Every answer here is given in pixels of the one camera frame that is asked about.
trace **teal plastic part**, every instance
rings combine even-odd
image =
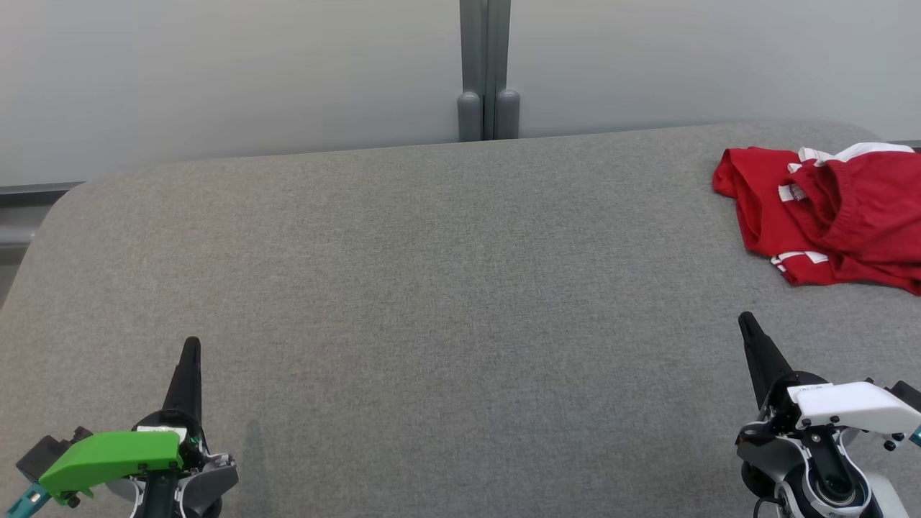
[[[75,443],[57,460],[39,483],[52,498],[72,491],[87,494],[90,488],[117,478],[137,475],[139,465],[150,471],[182,466],[179,435],[173,431],[106,431]]]
[[[9,508],[9,511],[6,512],[6,518],[29,518],[48,503],[50,499],[51,495],[48,494],[45,488],[40,484],[32,484],[25,493],[22,493],[19,500],[13,504],[13,507]]]

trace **folded clothing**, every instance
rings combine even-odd
[[[745,247],[793,285],[871,281],[921,295],[921,155],[861,143],[837,155],[728,149],[714,189]]]

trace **robotic arm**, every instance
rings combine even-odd
[[[185,341],[163,407],[131,431],[70,441],[45,436],[16,464],[32,486],[6,512],[28,518],[51,499],[75,508],[78,493],[105,484],[134,504],[132,518],[217,518],[221,496],[237,484],[237,463],[211,453],[202,430],[202,346]]]
[[[845,447],[861,431],[884,436],[890,452],[905,439],[921,446],[921,393],[794,371],[751,313],[739,327],[760,408],[736,438],[755,517],[768,501],[783,518],[908,518],[889,480],[865,474]]]

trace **red cloth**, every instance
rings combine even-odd
[[[799,163],[792,151],[727,149],[714,172],[736,198],[745,247],[772,258],[793,285],[870,281],[921,295],[921,155],[867,153]],[[781,201],[777,188],[805,196]],[[827,261],[816,253],[827,255]]]

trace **gray fabric surface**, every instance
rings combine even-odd
[[[202,338],[226,517],[751,515],[736,316],[797,368],[921,385],[918,300],[791,288],[711,191],[823,123],[180,163],[77,187],[0,312],[0,495],[40,436],[131,427]],[[921,513],[918,452],[853,448]],[[101,491],[75,512],[124,516]]]

